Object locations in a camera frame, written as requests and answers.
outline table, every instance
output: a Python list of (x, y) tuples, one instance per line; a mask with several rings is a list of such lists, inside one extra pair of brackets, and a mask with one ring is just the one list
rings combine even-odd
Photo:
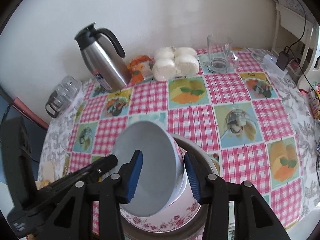
[[(201, 68), (195, 77), (151, 80), (109, 95), (95, 80), (85, 82), (83, 97), (49, 125), (38, 180), (44, 162), (53, 163), (59, 179), (110, 154), (127, 125), (154, 120), (202, 147), (226, 181), (252, 181), (284, 227), (305, 217), (320, 201), (315, 122), (305, 98), (289, 75), (264, 73), (262, 59), (269, 51), (242, 48), (237, 72), (220, 75), (201, 61), (206, 50), (197, 53)], [(229, 124), (235, 133), (225, 135), (226, 113), (234, 109), (245, 112), (247, 125), (237, 133), (239, 126)]]

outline glass pitcher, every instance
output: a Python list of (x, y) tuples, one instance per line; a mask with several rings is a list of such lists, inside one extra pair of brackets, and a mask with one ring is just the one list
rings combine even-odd
[(238, 56), (232, 50), (232, 40), (221, 33), (210, 34), (208, 41), (208, 69), (212, 73), (235, 72)]

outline white plate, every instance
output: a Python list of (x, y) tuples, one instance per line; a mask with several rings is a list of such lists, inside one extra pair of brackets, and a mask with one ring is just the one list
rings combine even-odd
[(159, 213), (147, 217), (136, 217), (120, 209), (122, 216), (135, 227), (148, 232), (164, 233), (186, 225), (199, 211), (200, 205), (193, 198), (187, 177), (187, 185), (182, 195)]
[(172, 203), (170, 205), (172, 205), (178, 198), (180, 198), (180, 196), (182, 195), (182, 193), (186, 189), (187, 183), (188, 183), (188, 175), (187, 175), (186, 170), (184, 170), (182, 186), (181, 186), (180, 191), (177, 195), (177, 198), (174, 201), (172, 201)]

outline black cable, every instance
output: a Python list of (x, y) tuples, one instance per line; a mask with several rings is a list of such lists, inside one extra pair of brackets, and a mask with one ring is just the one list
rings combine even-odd
[(306, 16), (306, 11), (304, 10), (304, 7), (302, 6), (302, 4), (300, 3), (299, 0), (297, 0), (297, 2), (300, 4), (300, 6), (302, 7), (302, 10), (303, 10), (303, 13), (304, 13), (304, 27), (303, 27), (303, 33), (300, 37), (300, 39), (298, 39), (296, 42), (292, 43), (290, 46), (289, 46), (289, 49), (291, 49), (291, 47), (294, 45), (294, 44), (297, 44), (299, 41), (301, 41), (301, 39), (303, 38), (303, 35), (304, 35), (304, 32), (306, 30), (306, 23), (307, 23), (307, 16)]
[(7, 119), (7, 115), (9, 113), (10, 108), (11, 108), (11, 104), (8, 104), (7, 108), (4, 111), (4, 114), (3, 114), (3, 117), (2, 117), (2, 120), (1, 120), (1, 123), (0, 123), (0, 129), (1, 129), (1, 126), (4, 123), (4, 121)]
[(317, 161), (316, 161), (316, 172), (317, 172), (317, 177), (318, 177), (318, 184), (320, 187), (320, 179), (319, 179), (319, 172), (318, 172), (319, 168), (320, 168), (320, 155), (317, 156)]

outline orange food package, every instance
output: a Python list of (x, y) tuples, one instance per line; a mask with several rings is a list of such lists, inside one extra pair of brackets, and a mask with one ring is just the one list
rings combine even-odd
[(152, 78), (152, 66), (153, 61), (147, 55), (134, 57), (128, 65), (128, 69), (132, 73), (131, 84), (134, 85)]

